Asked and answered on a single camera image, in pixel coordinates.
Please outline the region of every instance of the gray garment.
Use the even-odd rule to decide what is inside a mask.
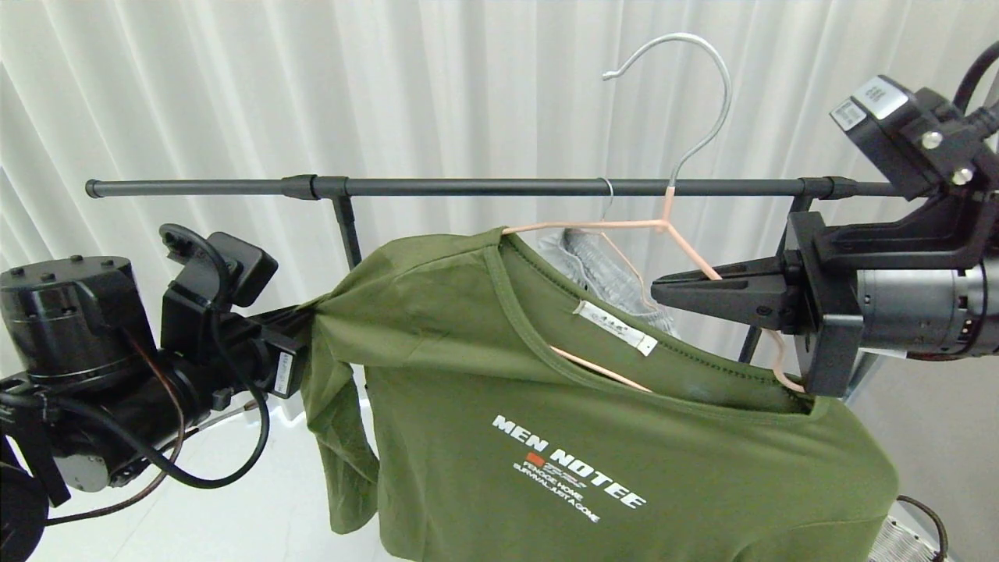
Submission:
[[[599,235],[574,229],[559,230],[537,242],[537,253],[597,299],[678,337],[668,309],[652,301],[648,287],[639,285],[627,264]],[[642,293],[654,308],[642,303]]]

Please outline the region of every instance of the black metal rod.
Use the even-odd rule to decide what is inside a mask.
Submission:
[[[611,179],[614,195],[661,195],[665,180]],[[366,179],[293,176],[274,180],[149,180],[87,182],[94,198],[149,195],[287,195],[300,199],[393,196],[606,196],[601,179]],[[897,197],[891,184],[845,178],[679,180],[679,196],[785,196],[818,199]]]
[[[791,208],[787,210],[787,214],[791,213],[803,213],[811,208],[812,201],[814,197],[808,195],[798,195],[793,200],[791,200]],[[787,244],[787,230],[785,229],[780,235],[780,242],[777,244],[777,254],[780,255],[784,253],[784,246]],[[742,350],[739,351],[739,363],[748,363],[752,361],[752,356],[756,353],[756,346],[759,345],[759,335],[762,333],[756,326],[749,326],[749,331],[746,332],[746,339],[742,342]]]
[[[337,224],[340,226],[340,240],[344,243],[344,254],[347,256],[347,265],[354,269],[361,263],[361,241],[358,239],[358,229],[355,226],[354,205],[351,204],[350,195],[334,197],[334,212],[337,214]]]

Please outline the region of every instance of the silver bolt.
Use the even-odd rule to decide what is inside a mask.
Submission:
[[[926,150],[933,150],[934,148],[940,146],[943,142],[943,135],[937,131],[930,131],[928,133],[923,133],[923,148]]]
[[[964,185],[971,181],[973,177],[975,177],[975,173],[971,171],[971,168],[961,168],[954,172],[954,177],[950,178],[950,180],[954,182],[954,185]]]

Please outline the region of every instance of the white floor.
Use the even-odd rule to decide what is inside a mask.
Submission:
[[[106,517],[47,529],[31,561],[42,562],[388,562],[378,521],[350,535],[330,531],[323,469],[300,418],[272,415],[271,439],[239,482],[195,490],[168,479],[151,497]],[[235,418],[185,444],[180,465],[221,477],[253,449],[259,426]],[[124,489],[75,492],[52,516],[115,503],[145,486],[155,469]]]

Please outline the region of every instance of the white curtain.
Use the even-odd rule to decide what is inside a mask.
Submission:
[[[90,178],[631,177],[668,175],[734,82],[718,138],[687,178],[880,180],[827,116],[872,75],[953,95],[999,38],[999,2],[0,2],[0,267],[70,254],[130,258],[154,324],[178,267],[164,222],[222,230],[281,263],[254,310],[346,274],[329,203],[280,197],[89,199]],[[995,73],[973,99],[981,103]],[[595,198],[359,198],[363,250],[428,232],[595,219]],[[608,218],[647,218],[617,198]],[[674,220],[711,263],[772,253],[787,198],[682,198]],[[898,218],[901,199],[816,204],[829,223]],[[646,276],[692,268],[666,238],[615,235]],[[685,339],[733,357],[744,327],[680,315]],[[4,334],[2,368],[17,370]]]

